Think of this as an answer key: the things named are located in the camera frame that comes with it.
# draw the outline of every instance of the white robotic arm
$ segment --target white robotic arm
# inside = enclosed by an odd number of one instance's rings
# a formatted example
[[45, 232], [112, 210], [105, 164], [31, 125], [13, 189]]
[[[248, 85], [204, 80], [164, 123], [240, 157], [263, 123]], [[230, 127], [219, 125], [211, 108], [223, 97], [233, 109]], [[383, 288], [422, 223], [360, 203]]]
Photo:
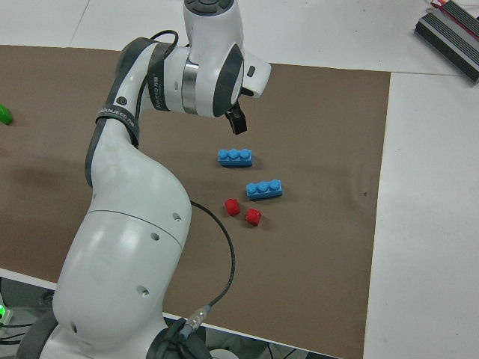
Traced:
[[[165, 349], [172, 332], [162, 303], [191, 205], [176, 177], [136, 149], [139, 118], [149, 107], [226, 114], [239, 134], [246, 124], [238, 98], [259, 97], [271, 67], [244, 50], [237, 0], [185, 0], [183, 7], [191, 46], [177, 46], [177, 34], [163, 31], [155, 37], [175, 41], [138, 38], [121, 53], [88, 149], [93, 197], [58, 280], [55, 318], [34, 325], [17, 359], [210, 358], [194, 340], [194, 355]], [[175, 323], [185, 339], [208, 310]]]

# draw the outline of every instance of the red block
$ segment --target red block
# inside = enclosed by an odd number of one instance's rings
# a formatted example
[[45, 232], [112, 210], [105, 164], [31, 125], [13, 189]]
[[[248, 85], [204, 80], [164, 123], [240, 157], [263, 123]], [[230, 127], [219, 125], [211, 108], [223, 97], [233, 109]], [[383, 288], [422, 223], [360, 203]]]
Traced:
[[225, 207], [226, 207], [226, 212], [228, 212], [229, 215], [237, 215], [238, 213], [241, 212], [238, 201], [234, 199], [227, 200], [225, 202]]
[[257, 226], [261, 220], [261, 212], [256, 209], [248, 209], [246, 213], [246, 221], [254, 226]]

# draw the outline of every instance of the brown mat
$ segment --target brown mat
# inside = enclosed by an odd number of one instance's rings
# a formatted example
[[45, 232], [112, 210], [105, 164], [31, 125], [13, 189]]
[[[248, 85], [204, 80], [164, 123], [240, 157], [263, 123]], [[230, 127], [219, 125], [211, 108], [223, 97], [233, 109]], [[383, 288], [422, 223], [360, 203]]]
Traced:
[[[91, 189], [84, 158], [118, 52], [0, 46], [0, 267], [56, 281]], [[225, 222], [237, 276], [208, 322], [343, 358], [361, 358], [389, 73], [275, 65], [263, 97], [242, 99], [249, 130], [226, 119], [147, 112], [143, 152]], [[220, 148], [254, 151], [225, 169]], [[280, 179], [283, 197], [252, 203], [248, 182]], [[230, 197], [242, 214], [226, 215]], [[249, 207], [263, 219], [251, 227]], [[164, 310], [181, 316], [224, 286], [229, 253], [193, 209]]]

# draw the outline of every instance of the blue lego brick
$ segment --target blue lego brick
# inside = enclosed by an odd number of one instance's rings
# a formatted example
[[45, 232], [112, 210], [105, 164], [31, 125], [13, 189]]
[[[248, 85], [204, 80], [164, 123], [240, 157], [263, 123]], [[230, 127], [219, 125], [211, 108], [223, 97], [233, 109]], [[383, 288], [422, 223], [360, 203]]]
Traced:
[[283, 188], [279, 179], [269, 182], [249, 183], [246, 186], [246, 195], [250, 200], [260, 200], [262, 198], [281, 196], [282, 194]]
[[220, 150], [218, 151], [218, 162], [225, 167], [248, 167], [253, 165], [253, 152], [243, 150]]

